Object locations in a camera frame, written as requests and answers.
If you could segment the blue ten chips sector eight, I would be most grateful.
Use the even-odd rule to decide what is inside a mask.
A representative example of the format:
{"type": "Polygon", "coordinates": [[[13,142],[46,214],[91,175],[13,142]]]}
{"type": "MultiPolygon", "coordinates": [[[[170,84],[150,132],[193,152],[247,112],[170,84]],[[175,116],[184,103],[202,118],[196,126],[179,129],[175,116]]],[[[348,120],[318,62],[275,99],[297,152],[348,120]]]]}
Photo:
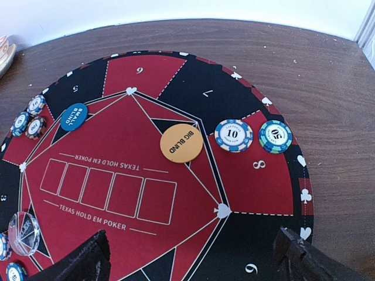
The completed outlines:
{"type": "Polygon", "coordinates": [[[225,119],[217,124],[214,131],[216,143],[224,150],[240,153],[247,150],[253,142],[253,130],[239,119],[225,119]]]}

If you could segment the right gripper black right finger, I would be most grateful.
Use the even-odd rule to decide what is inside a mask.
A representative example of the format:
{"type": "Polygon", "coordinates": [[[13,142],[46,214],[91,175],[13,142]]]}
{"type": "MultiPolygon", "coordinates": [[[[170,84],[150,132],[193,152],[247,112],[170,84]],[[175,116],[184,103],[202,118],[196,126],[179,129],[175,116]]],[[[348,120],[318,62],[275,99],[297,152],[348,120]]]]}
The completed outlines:
{"type": "Polygon", "coordinates": [[[369,277],[333,260],[281,227],[273,244],[278,280],[369,280],[369,277]]]}

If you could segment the brown hundred chips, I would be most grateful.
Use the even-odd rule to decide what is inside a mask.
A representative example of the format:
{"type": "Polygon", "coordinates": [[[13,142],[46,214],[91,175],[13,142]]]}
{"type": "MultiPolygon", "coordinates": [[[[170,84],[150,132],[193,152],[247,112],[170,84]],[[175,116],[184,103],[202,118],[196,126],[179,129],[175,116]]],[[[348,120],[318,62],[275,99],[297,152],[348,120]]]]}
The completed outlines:
{"type": "Polygon", "coordinates": [[[29,139],[37,140],[43,136],[46,128],[47,128],[46,120],[41,116],[37,116],[30,121],[25,131],[25,135],[29,139]]]}

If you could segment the blue small blind button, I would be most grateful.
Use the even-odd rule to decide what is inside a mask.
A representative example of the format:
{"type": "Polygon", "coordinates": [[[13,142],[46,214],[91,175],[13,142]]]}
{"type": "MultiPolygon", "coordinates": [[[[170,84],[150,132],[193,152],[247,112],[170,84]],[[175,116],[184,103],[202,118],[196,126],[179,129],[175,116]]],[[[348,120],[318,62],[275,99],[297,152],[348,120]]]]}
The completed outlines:
{"type": "Polygon", "coordinates": [[[64,111],[60,126],[65,131],[75,131],[85,123],[87,116],[87,106],[83,103],[75,103],[64,111]]]}

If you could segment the single blue ten chip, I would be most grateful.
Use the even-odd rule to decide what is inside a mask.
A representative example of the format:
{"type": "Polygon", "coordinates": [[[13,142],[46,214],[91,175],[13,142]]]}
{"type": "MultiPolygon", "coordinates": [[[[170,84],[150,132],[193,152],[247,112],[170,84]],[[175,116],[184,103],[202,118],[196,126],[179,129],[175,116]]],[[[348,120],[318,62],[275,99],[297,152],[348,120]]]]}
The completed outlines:
{"type": "Polygon", "coordinates": [[[30,100],[27,107],[27,112],[30,116],[36,117],[42,112],[45,105],[45,97],[42,94],[36,95],[30,100]]]}

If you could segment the single green fifty chip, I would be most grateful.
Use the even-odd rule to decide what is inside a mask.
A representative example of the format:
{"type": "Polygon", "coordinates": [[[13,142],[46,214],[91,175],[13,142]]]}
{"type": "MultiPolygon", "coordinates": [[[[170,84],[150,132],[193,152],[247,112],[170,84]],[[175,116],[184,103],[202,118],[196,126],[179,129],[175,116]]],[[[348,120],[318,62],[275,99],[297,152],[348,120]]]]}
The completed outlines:
{"type": "Polygon", "coordinates": [[[269,153],[284,153],[292,143],[293,135],[290,128],[281,121],[265,122],[259,131],[258,140],[261,147],[269,153]]]}

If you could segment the orange big blind button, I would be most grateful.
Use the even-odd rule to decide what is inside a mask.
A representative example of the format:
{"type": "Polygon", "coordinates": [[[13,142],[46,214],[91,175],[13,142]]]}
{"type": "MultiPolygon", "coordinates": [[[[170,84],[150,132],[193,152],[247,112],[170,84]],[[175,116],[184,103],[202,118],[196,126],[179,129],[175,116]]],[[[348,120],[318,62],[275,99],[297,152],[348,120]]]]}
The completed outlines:
{"type": "Polygon", "coordinates": [[[162,134],[160,149],[171,162],[187,163],[201,153],[203,137],[193,125],[173,125],[162,134]]]}

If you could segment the clear acrylic dealer button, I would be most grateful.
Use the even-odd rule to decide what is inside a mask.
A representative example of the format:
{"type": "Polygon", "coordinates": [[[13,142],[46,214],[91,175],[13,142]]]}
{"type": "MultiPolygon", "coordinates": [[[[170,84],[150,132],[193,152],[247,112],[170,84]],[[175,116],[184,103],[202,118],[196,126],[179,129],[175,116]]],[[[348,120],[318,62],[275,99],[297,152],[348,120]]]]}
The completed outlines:
{"type": "Polygon", "coordinates": [[[8,238],[12,250],[20,256],[33,255],[40,242],[40,227],[36,218],[27,212],[15,213],[8,225],[8,238]]]}

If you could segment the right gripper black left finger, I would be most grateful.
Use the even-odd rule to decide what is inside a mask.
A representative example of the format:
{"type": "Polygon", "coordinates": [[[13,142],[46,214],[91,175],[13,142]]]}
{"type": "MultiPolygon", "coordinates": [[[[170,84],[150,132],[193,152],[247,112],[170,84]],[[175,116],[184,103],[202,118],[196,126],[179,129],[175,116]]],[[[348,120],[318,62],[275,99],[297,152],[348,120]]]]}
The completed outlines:
{"type": "Polygon", "coordinates": [[[29,280],[109,280],[110,246],[101,229],[65,258],[29,277],[29,280]]]}

